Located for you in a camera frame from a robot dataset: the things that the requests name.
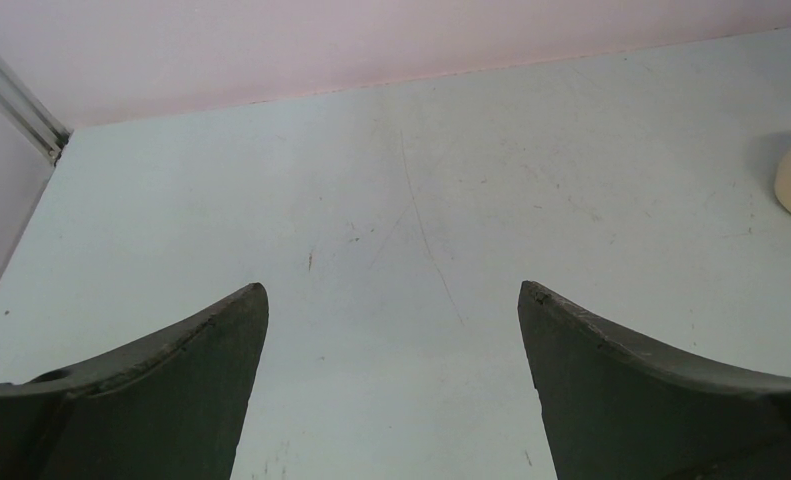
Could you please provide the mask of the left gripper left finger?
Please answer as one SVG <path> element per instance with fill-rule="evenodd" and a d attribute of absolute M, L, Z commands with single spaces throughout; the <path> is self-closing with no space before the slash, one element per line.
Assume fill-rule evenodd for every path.
<path fill-rule="evenodd" d="M 265 288 L 23 384 L 0 383 L 0 479 L 227 479 L 268 327 Z"/>

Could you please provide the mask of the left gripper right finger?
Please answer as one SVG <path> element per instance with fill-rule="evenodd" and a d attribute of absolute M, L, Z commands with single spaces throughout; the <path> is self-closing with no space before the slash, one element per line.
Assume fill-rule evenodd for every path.
<path fill-rule="evenodd" d="M 791 479 L 791 377 L 675 348 L 525 281 L 523 344 L 561 479 Z"/>

